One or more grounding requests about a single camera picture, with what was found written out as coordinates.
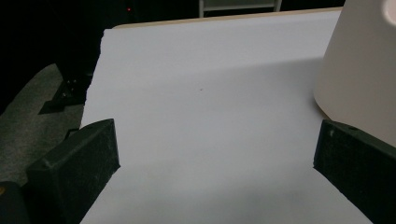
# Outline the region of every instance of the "white sheet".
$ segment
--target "white sheet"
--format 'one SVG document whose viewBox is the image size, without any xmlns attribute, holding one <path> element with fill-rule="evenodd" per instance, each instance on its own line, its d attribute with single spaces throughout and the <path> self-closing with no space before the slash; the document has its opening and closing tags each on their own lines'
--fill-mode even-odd
<svg viewBox="0 0 396 224">
<path fill-rule="evenodd" d="M 83 125 L 121 168 L 82 223 L 370 223 L 313 158 L 339 12 L 106 30 Z"/>
</svg>

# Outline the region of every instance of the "black object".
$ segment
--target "black object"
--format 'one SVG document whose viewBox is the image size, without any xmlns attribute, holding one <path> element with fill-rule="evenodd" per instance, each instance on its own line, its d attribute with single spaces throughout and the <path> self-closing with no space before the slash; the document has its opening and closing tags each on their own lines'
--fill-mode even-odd
<svg viewBox="0 0 396 224">
<path fill-rule="evenodd" d="M 342 7 L 346 0 L 282 0 L 281 11 Z"/>
<path fill-rule="evenodd" d="M 70 91 L 86 90 L 105 29 L 129 23 L 124 0 L 3 1 L 0 115 L 41 69 L 56 63 Z"/>
<path fill-rule="evenodd" d="M 0 223 L 30 223 L 20 186 L 14 182 L 0 182 Z"/>
<path fill-rule="evenodd" d="M 26 170 L 31 223 L 79 223 L 119 168 L 114 120 L 82 128 Z"/>
<path fill-rule="evenodd" d="M 396 223 L 396 148 L 349 125 L 323 120 L 314 168 L 374 223 Z"/>
</svg>

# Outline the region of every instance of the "textured black surface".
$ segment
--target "textured black surface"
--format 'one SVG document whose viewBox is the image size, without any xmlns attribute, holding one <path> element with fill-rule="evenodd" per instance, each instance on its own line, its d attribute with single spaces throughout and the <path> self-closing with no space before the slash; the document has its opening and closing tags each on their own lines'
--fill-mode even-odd
<svg viewBox="0 0 396 224">
<path fill-rule="evenodd" d="M 29 224 L 20 186 L 0 182 L 0 224 Z"/>
<path fill-rule="evenodd" d="M 113 119 L 74 133 L 26 171 L 32 223 L 79 223 L 118 168 Z"/>
<path fill-rule="evenodd" d="M 314 168 L 374 223 L 396 223 L 396 148 L 323 120 Z"/>
</svg>

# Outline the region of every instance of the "gray carpet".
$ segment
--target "gray carpet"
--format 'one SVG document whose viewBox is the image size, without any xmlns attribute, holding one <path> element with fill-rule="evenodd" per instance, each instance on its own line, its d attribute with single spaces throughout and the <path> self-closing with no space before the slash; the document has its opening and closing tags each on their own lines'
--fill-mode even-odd
<svg viewBox="0 0 396 224">
<path fill-rule="evenodd" d="M 0 181 L 27 182 L 25 169 L 60 144 L 67 131 L 79 128 L 83 105 L 64 112 L 38 115 L 62 82 L 55 64 L 49 65 L 23 88 L 0 117 Z"/>
</svg>

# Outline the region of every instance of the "white cylindrical object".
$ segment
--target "white cylindrical object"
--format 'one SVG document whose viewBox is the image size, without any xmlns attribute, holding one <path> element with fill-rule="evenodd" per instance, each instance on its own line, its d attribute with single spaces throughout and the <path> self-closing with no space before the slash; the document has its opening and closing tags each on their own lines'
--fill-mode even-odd
<svg viewBox="0 0 396 224">
<path fill-rule="evenodd" d="M 346 0 L 314 95 L 331 119 L 396 147 L 396 0 Z"/>
</svg>

